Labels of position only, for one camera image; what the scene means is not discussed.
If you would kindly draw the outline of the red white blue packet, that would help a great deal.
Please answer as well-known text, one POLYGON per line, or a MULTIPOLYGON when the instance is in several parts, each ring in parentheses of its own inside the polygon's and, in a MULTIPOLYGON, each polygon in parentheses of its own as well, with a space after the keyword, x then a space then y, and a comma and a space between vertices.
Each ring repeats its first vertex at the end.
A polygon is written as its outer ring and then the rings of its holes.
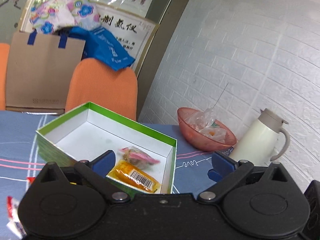
POLYGON ((27 234, 18 217, 18 207, 20 202, 12 196, 7 196, 8 220, 7 228, 19 239, 23 239, 27 234))

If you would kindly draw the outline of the pink nut packet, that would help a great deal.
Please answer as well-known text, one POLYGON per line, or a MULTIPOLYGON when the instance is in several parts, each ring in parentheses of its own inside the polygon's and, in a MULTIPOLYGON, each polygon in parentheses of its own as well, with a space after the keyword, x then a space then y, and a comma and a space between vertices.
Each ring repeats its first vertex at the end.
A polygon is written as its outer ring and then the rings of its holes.
POLYGON ((118 153, 121 154, 122 158, 126 162, 141 170, 160 163, 158 159, 149 156, 147 153, 135 146, 121 148, 118 153))

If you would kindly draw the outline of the red bowl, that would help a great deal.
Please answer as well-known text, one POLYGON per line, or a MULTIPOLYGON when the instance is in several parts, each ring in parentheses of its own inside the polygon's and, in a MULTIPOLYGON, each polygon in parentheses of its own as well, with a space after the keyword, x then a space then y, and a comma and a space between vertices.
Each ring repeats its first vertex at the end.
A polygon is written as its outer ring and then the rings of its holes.
POLYGON ((189 144, 207 152, 224 150, 236 144, 237 139, 228 127, 218 120, 206 126, 198 118, 201 114, 201 111, 188 107, 177 110, 180 132, 189 144))

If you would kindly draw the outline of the orange barcode snack packet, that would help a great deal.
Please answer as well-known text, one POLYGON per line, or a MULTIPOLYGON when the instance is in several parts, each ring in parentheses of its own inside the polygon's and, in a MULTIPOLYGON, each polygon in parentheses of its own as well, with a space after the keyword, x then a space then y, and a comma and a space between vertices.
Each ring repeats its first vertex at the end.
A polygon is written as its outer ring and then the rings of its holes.
POLYGON ((124 160, 118 161, 108 176, 148 193, 159 192, 161 188, 155 178, 124 160))

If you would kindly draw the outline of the white thermos jug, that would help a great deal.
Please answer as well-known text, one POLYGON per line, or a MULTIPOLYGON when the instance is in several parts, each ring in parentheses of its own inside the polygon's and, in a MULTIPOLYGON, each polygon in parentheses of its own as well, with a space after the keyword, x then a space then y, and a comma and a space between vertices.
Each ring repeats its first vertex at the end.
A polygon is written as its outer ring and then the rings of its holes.
POLYGON ((250 161, 255 166, 279 159, 287 151, 291 142, 290 135, 283 128, 283 124, 287 125, 288 122, 267 108, 262 110, 259 117, 237 142, 229 157, 234 161, 250 161), (284 146, 274 154, 273 150, 280 133, 285 137, 284 146))

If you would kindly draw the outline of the blue plastic bag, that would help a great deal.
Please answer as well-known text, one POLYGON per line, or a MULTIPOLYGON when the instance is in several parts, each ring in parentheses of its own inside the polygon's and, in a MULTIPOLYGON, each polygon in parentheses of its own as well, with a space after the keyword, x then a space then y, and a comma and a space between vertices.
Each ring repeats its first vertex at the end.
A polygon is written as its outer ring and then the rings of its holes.
POLYGON ((68 36, 85 41, 83 59, 96 59, 114 71, 131 67, 135 62, 135 58, 131 57, 115 36, 103 26, 90 31, 73 27, 68 36))

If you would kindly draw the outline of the brown paper bag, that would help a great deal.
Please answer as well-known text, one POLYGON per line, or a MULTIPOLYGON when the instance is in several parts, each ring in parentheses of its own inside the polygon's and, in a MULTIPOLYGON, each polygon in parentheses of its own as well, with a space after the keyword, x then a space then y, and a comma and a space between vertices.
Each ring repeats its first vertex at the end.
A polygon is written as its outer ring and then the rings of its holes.
POLYGON ((7 61, 5 108, 64 113, 69 84, 84 46, 84 40, 65 34, 14 33, 7 61))

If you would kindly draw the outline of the left orange chair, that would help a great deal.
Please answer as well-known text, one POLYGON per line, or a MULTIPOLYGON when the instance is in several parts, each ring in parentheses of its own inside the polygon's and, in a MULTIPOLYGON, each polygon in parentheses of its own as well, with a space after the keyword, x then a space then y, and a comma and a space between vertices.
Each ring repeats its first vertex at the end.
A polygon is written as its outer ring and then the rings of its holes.
POLYGON ((7 76, 7 62, 10 46, 6 43, 0 44, 0 110, 5 110, 5 83, 7 76))

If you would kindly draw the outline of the green cardboard box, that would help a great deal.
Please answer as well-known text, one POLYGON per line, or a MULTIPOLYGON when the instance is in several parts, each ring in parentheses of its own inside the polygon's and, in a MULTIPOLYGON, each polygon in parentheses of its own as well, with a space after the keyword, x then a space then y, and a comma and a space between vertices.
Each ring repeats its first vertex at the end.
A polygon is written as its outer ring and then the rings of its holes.
POLYGON ((159 193, 171 193, 177 140, 92 102, 68 111, 37 130, 39 155, 60 167, 93 161, 108 150, 121 160, 120 150, 134 146, 159 160, 144 171, 160 183, 159 193))

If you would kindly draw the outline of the right orange chair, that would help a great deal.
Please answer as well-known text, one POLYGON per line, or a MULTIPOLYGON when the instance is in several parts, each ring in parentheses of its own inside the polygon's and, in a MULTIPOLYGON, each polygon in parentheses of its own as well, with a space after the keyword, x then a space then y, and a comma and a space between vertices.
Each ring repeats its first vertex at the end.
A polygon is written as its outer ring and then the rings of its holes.
POLYGON ((115 71, 96 59, 87 58, 73 72, 65 112, 90 101, 135 121, 137 95, 138 82, 131 68, 115 71))

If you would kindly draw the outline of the floral cloth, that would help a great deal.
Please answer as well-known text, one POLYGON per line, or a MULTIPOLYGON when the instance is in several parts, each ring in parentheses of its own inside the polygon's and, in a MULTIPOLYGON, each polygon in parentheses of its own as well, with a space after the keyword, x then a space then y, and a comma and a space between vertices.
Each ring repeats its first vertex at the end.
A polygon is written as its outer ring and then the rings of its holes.
POLYGON ((41 34, 53 34, 64 28, 98 28, 100 15, 90 0, 48 0, 30 10, 29 22, 41 34))

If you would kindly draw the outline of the orange chair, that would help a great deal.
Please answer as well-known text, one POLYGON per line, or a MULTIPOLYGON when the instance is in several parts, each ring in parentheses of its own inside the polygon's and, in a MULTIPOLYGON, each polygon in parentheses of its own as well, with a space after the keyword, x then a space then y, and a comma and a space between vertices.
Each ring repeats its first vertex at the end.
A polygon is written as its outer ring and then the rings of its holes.
POLYGON ((96 59, 87 58, 73 72, 65 112, 90 101, 135 121, 137 95, 138 82, 131 68, 115 71, 96 59))
POLYGON ((7 62, 10 46, 6 43, 0 44, 0 110, 5 110, 5 83, 7 76, 7 62))

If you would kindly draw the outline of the framed Chinese poster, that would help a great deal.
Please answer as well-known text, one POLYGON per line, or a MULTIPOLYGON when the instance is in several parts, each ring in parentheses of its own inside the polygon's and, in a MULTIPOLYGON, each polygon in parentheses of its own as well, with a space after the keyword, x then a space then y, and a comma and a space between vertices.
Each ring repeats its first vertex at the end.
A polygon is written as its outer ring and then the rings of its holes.
MULTIPOLYGON (((30 22, 31 9, 39 7, 48 0, 27 0, 22 11, 18 30, 30 33, 33 26, 30 22)), ((100 14, 100 22, 110 31, 130 56, 135 58, 131 65, 136 75, 139 75, 142 64, 159 25, 146 18, 141 18, 130 12, 96 3, 100 14)))

